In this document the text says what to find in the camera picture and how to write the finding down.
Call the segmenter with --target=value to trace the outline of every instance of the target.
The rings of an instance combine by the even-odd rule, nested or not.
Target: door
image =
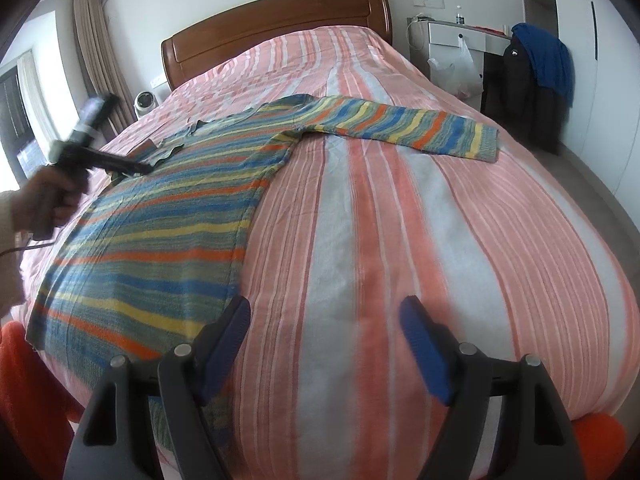
[[[640,45],[609,0],[590,1],[598,32],[598,71],[580,158],[615,193],[638,129]]]
[[[595,34],[589,0],[556,0],[558,38],[571,53],[574,64],[574,101],[561,134],[561,142],[582,154],[596,86]]]
[[[15,67],[0,76],[0,144],[20,186],[46,163],[24,110]]]

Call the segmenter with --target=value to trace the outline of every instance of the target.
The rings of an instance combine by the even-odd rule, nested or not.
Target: screw
[[[529,366],[540,366],[540,364],[542,363],[540,358],[535,354],[527,354],[526,357],[524,358],[524,361]]]
[[[110,365],[112,368],[120,368],[126,362],[127,358],[124,355],[116,355],[111,358]]]
[[[174,348],[174,354],[177,357],[187,357],[191,353],[191,345],[187,343],[182,343]]]
[[[464,355],[473,355],[478,351],[478,348],[476,348],[476,345],[473,343],[460,343],[458,348],[460,349],[460,353]]]

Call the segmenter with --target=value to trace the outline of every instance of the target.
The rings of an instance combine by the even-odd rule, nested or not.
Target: white desk
[[[434,57],[445,65],[453,62],[459,53],[458,37],[460,35],[469,47],[471,57],[481,76],[484,74],[484,54],[501,56],[511,42],[511,39],[503,34],[476,30],[468,25],[422,20],[411,23],[409,27],[411,63],[430,78],[431,71],[427,60]],[[465,103],[480,111],[481,101],[482,96],[478,95]]]

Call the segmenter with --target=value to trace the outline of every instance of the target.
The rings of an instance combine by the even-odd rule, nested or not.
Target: hand
[[[11,197],[11,213],[14,231],[32,231],[38,206],[48,186],[61,190],[62,204],[53,210],[56,227],[63,226],[78,210],[80,196],[87,192],[87,173],[83,171],[77,178],[71,178],[54,166],[41,168],[29,181]]]

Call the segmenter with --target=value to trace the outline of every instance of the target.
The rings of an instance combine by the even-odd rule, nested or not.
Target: window
[[[20,186],[46,163],[24,110],[17,67],[0,75],[0,144]]]

